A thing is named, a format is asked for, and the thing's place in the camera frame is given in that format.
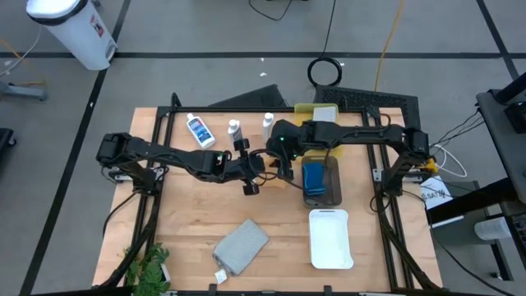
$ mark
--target white cable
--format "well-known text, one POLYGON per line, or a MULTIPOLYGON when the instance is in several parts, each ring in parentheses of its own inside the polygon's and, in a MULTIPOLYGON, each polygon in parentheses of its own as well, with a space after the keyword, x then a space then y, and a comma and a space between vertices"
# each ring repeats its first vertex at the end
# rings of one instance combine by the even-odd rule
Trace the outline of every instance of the white cable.
POLYGON ((24 55, 21 56, 21 58, 19 58, 18 60, 16 60, 16 62, 14 64, 12 64, 6 71, 0 73, 0 77, 9 74, 9 72, 11 72, 16 67, 18 67, 18 65, 22 62, 22 60, 31 52, 31 50, 33 50, 35 48, 36 44, 39 42, 40 33, 42 33, 42 26, 41 25, 39 25, 39 33, 36 35, 36 39, 35 39, 33 45, 31 45, 31 47, 24 53, 24 55))
POLYGON ((435 144, 433 145, 432 147, 437 147, 438 148, 438 151, 442 150, 444 152, 444 160, 442 161, 442 164, 437 164, 436 166, 438 166, 439 169, 443 170, 444 172, 446 173, 450 173, 456 177, 459 177, 459 178, 466 178, 468 177, 468 172, 466 171, 466 169, 464 168, 464 166, 460 163, 459 160, 457 160, 456 157, 454 157, 451 152, 449 152, 448 150, 446 150, 444 148, 444 146, 442 145, 439 145, 439 144, 435 144), (454 172, 451 172, 450 170, 448 169, 444 169, 444 165, 445 165, 445 162, 447 161, 447 155, 449 155, 451 157, 451 159, 453 159, 453 161, 459 165, 459 167, 462 169, 462 174, 459 174, 459 173, 454 173, 454 172))

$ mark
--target gray cloth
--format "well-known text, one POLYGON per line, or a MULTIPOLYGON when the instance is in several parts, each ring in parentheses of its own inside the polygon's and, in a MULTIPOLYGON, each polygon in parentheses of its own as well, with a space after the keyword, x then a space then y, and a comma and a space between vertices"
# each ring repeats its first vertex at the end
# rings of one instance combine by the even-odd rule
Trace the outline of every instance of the gray cloth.
POLYGON ((239 275, 268 241, 265 231, 247 219, 218 243, 212 256, 228 273, 239 275))

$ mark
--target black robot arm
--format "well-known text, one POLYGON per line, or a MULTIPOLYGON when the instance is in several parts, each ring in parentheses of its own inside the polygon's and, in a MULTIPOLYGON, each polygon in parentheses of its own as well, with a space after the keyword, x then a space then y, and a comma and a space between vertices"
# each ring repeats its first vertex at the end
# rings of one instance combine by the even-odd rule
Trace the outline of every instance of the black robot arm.
POLYGON ((386 127, 341 127, 329 122, 303 122, 298 127, 288 121, 279 120, 272 129, 266 149, 272 155, 279 155, 282 175, 293 178, 291 161, 305 155, 309 150, 334 149, 345 144, 388 145, 399 158, 390 168, 385 168, 379 176, 383 191, 399 196, 402 179, 415 165, 425 164, 430 158, 429 140, 425 132, 404 128, 396 124, 386 127))
POLYGON ((117 167, 131 177, 134 190, 144 194, 152 194, 156 190, 156 172, 145 169, 138 161, 152 160, 161 164, 172 165, 185 169, 193 177, 211 183, 226 183, 242 180, 245 183, 243 191, 246 195, 259 192, 258 186, 252 182, 256 175, 248 165, 263 171, 265 165, 258 155, 249 155, 245 149, 249 147, 247 139, 236 141, 235 150, 240 157, 231 160, 229 151, 194 150, 184 151, 144 141, 127 133, 106 134, 100 144, 96 159, 106 168, 117 167))

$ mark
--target wooden table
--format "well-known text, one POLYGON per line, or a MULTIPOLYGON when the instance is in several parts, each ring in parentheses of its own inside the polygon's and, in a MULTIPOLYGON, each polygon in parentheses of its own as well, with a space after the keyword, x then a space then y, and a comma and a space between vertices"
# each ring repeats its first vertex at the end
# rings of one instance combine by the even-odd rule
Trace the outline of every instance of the wooden table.
MULTIPOLYGON (((133 136, 149 140, 154 128, 156 109, 136 109, 131 123, 133 136)), ((399 109, 382 109, 393 123, 403 125, 399 109)), ((214 150, 232 150, 228 139, 229 119, 242 123, 242 133, 250 140, 251 150, 263 147, 261 122, 263 113, 195 113, 201 116, 217 139, 214 150)), ((276 113, 276 120, 293 122, 293 113, 276 113)), ((173 128, 172 147, 182 150, 200 149, 185 125, 185 113, 177 113, 173 128)), ((341 113, 339 124, 361 126, 362 117, 356 113, 341 113)), ((397 154, 388 149, 391 163, 397 154)), ((300 161, 293 164, 301 182, 300 161)), ((215 283, 218 270, 212 259, 215 245, 236 229, 245 219, 258 223, 270 236, 270 241, 255 260, 238 277, 222 283, 220 290, 278 290, 322 291, 331 285, 334 291, 390 291, 381 243, 377 215, 369 209, 373 196, 367 148, 343 146, 339 157, 339 174, 343 201, 338 208, 348 212, 348 237, 354 267, 350 270, 317 270, 312 266, 309 251, 309 211, 302 204, 302 192, 282 181, 261 188, 259 195, 246 197, 242 182, 225 184, 203 183, 183 169, 171 168, 165 181, 161 201, 156 242, 170 251, 166 261, 172 277, 171 289, 207 290, 215 283)), ((418 185, 404 189, 420 195, 418 185)), ((129 196, 130 183, 117 185, 113 197, 115 207, 129 196)), ((418 265, 436 284, 441 276, 427 227, 421 201, 410 195, 399 197, 399 211, 404 227, 407 248, 418 265)), ((123 250, 132 240, 139 198, 120 210, 109 222, 94 284, 106 280, 122 260, 123 250)), ((393 248, 399 286, 404 286, 398 253, 393 248)))

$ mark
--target white plastic tray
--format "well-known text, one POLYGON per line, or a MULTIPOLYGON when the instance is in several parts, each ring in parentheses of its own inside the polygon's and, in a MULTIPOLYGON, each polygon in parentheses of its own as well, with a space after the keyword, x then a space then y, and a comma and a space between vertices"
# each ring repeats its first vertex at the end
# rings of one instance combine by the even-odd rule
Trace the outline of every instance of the white plastic tray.
POLYGON ((350 269, 354 265, 348 245, 345 210, 311 210, 311 263, 318 269, 350 269))

